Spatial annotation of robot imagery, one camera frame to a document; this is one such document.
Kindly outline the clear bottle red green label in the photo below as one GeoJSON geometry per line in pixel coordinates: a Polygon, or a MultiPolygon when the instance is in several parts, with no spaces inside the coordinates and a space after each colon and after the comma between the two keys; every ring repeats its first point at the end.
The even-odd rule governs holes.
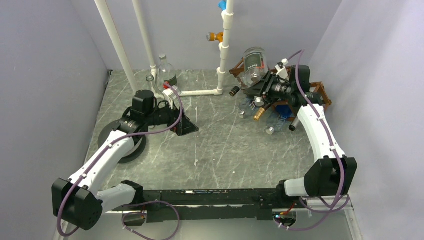
{"type": "Polygon", "coordinates": [[[165,54],[160,54],[159,59],[160,65],[157,71],[156,85],[160,89],[168,88],[164,85],[165,83],[169,84],[170,86],[177,86],[178,80],[174,66],[168,62],[167,56],[165,54]]]}

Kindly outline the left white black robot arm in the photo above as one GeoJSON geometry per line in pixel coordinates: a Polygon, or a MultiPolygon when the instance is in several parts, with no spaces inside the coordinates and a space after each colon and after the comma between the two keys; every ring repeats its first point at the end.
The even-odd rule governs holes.
{"type": "Polygon", "coordinates": [[[150,126],[165,125],[167,131],[177,136],[199,131],[182,107],[177,108],[168,101],[163,107],[159,105],[152,91],[137,91],[132,105],[120,119],[110,124],[108,137],[88,162],[69,178],[58,178],[53,183],[52,210],[62,236],[67,234],[61,228],[61,221],[88,231],[108,211],[121,206],[137,210],[143,205],[146,201],[143,187],[130,180],[107,190],[100,191],[99,188],[121,160],[144,151],[146,136],[153,134],[149,131],[150,126]]]}

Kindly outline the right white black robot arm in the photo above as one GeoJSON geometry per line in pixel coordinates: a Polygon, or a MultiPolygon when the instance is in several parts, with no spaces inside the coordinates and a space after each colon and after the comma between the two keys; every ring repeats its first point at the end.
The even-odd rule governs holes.
{"type": "Polygon", "coordinates": [[[358,163],[348,157],[337,143],[325,116],[324,98],[310,90],[311,70],[307,65],[290,66],[287,80],[268,71],[244,93],[266,105],[286,101],[300,121],[314,154],[314,164],[300,178],[283,180],[284,189],[275,194],[276,203],[289,207],[295,197],[327,197],[346,195],[358,163]]]}

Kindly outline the clear bottle dark label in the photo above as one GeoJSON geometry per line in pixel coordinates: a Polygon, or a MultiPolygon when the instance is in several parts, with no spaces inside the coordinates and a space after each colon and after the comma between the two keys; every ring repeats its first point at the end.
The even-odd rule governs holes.
{"type": "Polygon", "coordinates": [[[241,78],[241,89],[246,90],[269,71],[265,50],[262,47],[251,47],[243,53],[244,75],[241,78]]]}

